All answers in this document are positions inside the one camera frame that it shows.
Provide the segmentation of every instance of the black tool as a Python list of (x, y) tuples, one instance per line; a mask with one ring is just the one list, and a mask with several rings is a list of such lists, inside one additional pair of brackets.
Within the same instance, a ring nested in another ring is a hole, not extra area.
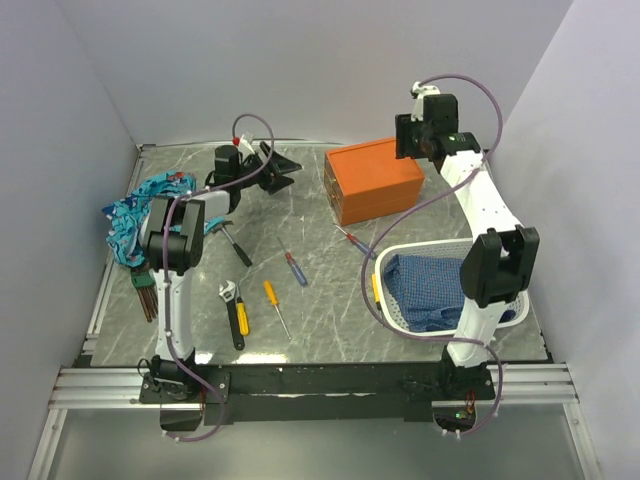
[(249, 258), (249, 255), (245, 253), (242, 247), (238, 245), (236, 241), (233, 239), (233, 237), (229, 234), (229, 232), (227, 232), (227, 229), (226, 229), (227, 225), (233, 225), (233, 222), (231, 220), (225, 220), (223, 222), (220, 222), (215, 227), (213, 227), (213, 232), (215, 233), (220, 231), (224, 233), (224, 236), (227, 237), (227, 240), (231, 242), (231, 246), (240, 257), (240, 260), (242, 260), (242, 263), (244, 263), (247, 267), (250, 267), (251, 265), (253, 265), (253, 262)]

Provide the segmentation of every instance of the gray marble table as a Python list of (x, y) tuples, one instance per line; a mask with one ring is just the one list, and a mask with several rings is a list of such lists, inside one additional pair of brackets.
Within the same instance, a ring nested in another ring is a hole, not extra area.
[[(229, 216), (230, 233), (252, 258), (246, 268), (221, 233), (205, 238), (194, 276), (191, 310), (198, 363), (315, 363), (436, 361), (442, 345), (400, 338), (380, 326), (366, 309), (360, 291), (363, 255), (333, 226), (323, 184), (324, 152), (335, 146), (283, 143), (278, 151), (301, 163), (295, 183), (275, 195), (254, 186)], [(154, 147), (143, 151), (140, 178), (170, 169), (196, 175), (198, 185), (213, 168), (214, 145)], [(446, 188), (424, 162), (421, 199)], [(371, 242), (395, 215), (352, 225), (349, 230)], [(280, 236), (304, 270), (309, 286), (293, 277), (276, 240)], [(455, 196), (407, 218), (378, 251), (416, 241), (464, 238), (470, 230)], [(104, 313), (93, 366), (131, 366), (153, 355), (157, 322), (145, 321), (128, 271), (118, 266)], [(250, 335), (246, 348), (233, 348), (227, 310), (218, 296), (226, 279), (240, 283)], [(262, 282), (270, 280), (292, 335), (289, 341), (269, 303)], [(494, 342), (504, 360), (545, 360), (547, 354), (535, 313), (519, 325), (497, 332)]]

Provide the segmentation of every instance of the blue cloth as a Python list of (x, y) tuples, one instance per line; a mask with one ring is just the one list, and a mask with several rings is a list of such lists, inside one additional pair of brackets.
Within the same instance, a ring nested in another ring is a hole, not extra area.
[[(111, 230), (107, 235), (107, 245), (111, 248), (116, 262), (128, 267), (142, 265), (146, 259), (142, 246), (138, 241), (140, 228), (149, 215), (151, 200), (156, 195), (177, 197), (188, 190), (195, 191), (196, 180), (192, 175), (183, 172), (169, 171), (148, 178), (131, 194), (102, 209), (109, 220)], [(216, 217), (205, 224), (205, 235), (211, 231), (224, 217)]]
[[(464, 306), (459, 258), (395, 255), (384, 269), (389, 293), (412, 332), (455, 330)], [(507, 310), (500, 321), (512, 320)]]

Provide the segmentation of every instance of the plastic basket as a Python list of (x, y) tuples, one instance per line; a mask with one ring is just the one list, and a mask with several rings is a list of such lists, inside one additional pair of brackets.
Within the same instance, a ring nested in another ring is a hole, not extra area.
[[(439, 330), (436, 332), (422, 333), (411, 332), (408, 329), (406, 320), (400, 312), (396, 299), (393, 298), (384, 284), (382, 272), (384, 272), (387, 263), (396, 254), (436, 258), (465, 258), (472, 245), (473, 241), (471, 238), (442, 240), (437, 242), (408, 243), (405, 245), (389, 247), (378, 256), (378, 259), (376, 260), (375, 273), (378, 292), (380, 293), (380, 306), (382, 307), (382, 314), (384, 315), (384, 318), (392, 327), (421, 337), (441, 337), (453, 335), (455, 333), (455, 330)], [(526, 291), (520, 292), (515, 302), (509, 304), (507, 308), (516, 312), (516, 316), (513, 320), (498, 324), (498, 328), (513, 327), (524, 320), (529, 312), (529, 294)]]

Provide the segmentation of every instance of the white panel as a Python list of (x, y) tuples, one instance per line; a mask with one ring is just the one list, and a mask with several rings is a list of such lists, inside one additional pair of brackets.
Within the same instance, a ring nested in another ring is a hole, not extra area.
[(25, 478), (80, 351), (135, 146), (53, 0), (0, 2), (0, 464)]
[[(415, 80), (464, 73), (509, 113), (570, 0), (58, 0), (137, 143), (230, 137), (244, 111), (280, 138), (391, 136)], [(490, 104), (459, 94), (487, 145)], [(266, 135), (255, 127), (256, 134)]]
[(493, 162), (507, 204), (540, 231), (536, 311), (612, 479), (640, 478), (638, 15), (634, 0), (574, 2)]

